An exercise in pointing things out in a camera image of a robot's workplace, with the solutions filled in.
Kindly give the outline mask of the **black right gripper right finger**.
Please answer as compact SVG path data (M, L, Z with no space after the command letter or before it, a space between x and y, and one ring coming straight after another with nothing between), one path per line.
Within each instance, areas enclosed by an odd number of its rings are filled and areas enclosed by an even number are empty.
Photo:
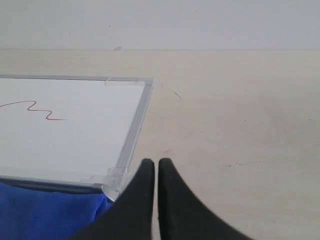
M162 240L249 240L211 212L190 190L170 158L158 162L158 222Z

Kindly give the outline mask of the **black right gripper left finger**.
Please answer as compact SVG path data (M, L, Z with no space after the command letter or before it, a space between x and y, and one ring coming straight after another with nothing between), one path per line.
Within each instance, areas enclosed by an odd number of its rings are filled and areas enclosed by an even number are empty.
M134 177L112 206L69 240L150 240L155 164L143 159Z

